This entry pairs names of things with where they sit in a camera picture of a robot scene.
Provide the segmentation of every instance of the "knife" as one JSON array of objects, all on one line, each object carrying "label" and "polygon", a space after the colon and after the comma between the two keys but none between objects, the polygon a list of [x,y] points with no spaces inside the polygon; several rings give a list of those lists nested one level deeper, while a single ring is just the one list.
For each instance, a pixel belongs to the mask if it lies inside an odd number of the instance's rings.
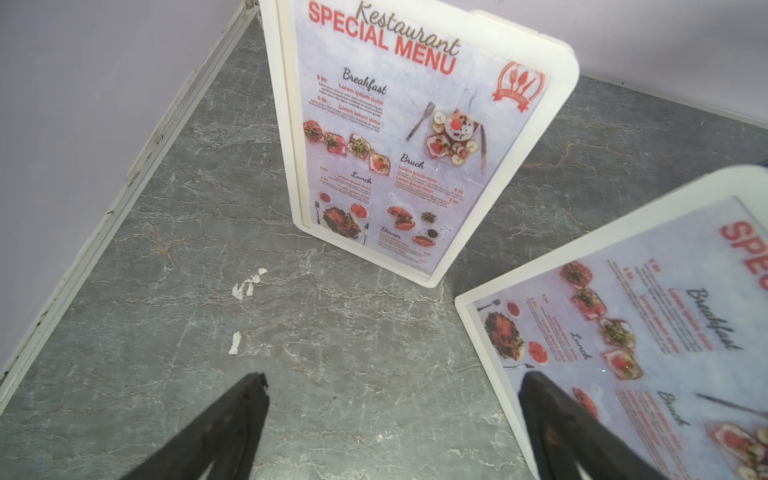
[{"label": "knife", "polygon": [[481,142],[481,152],[482,152],[482,159],[480,163],[480,173],[485,175],[485,154],[488,153],[488,148],[485,146],[485,127],[480,125],[480,142]]}]

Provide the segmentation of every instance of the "menu display board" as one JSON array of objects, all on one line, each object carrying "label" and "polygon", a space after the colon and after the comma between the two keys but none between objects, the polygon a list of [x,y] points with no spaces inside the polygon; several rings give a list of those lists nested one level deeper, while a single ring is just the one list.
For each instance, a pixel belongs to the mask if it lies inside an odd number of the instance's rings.
[{"label": "menu display board", "polygon": [[500,53],[498,40],[472,38],[473,24],[522,30],[439,2],[271,6],[283,27],[297,226],[434,286],[572,90],[572,54],[527,32],[535,48]]},{"label": "menu display board", "polygon": [[768,230],[739,197],[462,311],[512,391],[541,370],[667,477],[768,478]]}]

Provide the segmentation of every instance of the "marble tile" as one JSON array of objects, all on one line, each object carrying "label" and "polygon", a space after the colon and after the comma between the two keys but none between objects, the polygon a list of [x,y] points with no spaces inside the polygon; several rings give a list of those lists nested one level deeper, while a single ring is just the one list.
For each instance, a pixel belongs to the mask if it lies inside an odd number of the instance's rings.
[{"label": "marble tile", "polygon": [[455,295],[766,151],[759,128],[582,78],[423,289],[292,225],[254,21],[0,416],[3,476],[116,478],[257,371],[254,478],[530,479]]}]

